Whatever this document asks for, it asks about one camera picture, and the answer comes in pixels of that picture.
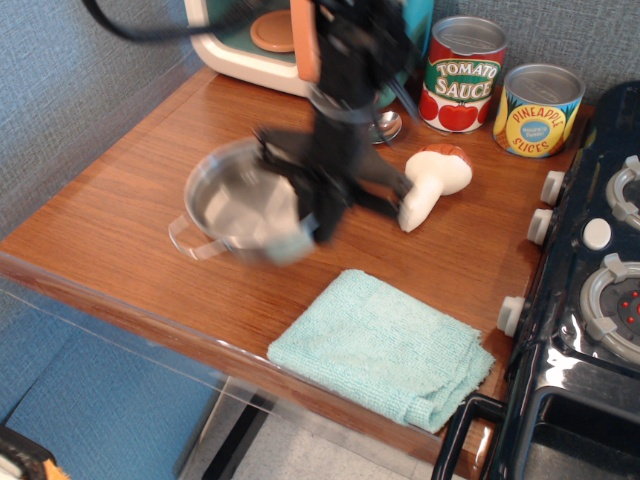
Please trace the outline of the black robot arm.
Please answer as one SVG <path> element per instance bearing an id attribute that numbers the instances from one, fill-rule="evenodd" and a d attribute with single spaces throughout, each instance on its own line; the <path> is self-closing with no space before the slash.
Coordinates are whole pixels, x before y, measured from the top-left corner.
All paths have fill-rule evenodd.
<path id="1" fill-rule="evenodd" d="M 407 112 L 417 107 L 398 82 L 415 46 L 405 32 L 398 1 L 311 1 L 319 77 L 312 83 L 309 132 L 261 128 L 261 163 L 284 176 L 298 198 L 299 217 L 310 222 L 315 242 L 332 238 L 345 211 L 362 205 L 389 217 L 399 204 L 378 197 L 364 183 L 389 188 L 403 199 L 411 181 L 371 144 L 375 97 L 382 86 L 395 91 Z"/>

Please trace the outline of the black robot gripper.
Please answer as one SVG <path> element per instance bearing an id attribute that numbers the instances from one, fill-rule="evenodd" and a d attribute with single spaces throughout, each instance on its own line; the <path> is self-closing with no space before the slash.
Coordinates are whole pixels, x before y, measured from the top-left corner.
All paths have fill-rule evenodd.
<path id="1" fill-rule="evenodd" d="M 314 113 L 310 131 L 276 127 L 254 131 L 261 165 L 291 184 L 299 219 L 317 220 L 314 240 L 328 242 L 353 204 L 398 217 L 412 183 L 370 142 L 375 110 L 316 107 Z"/>

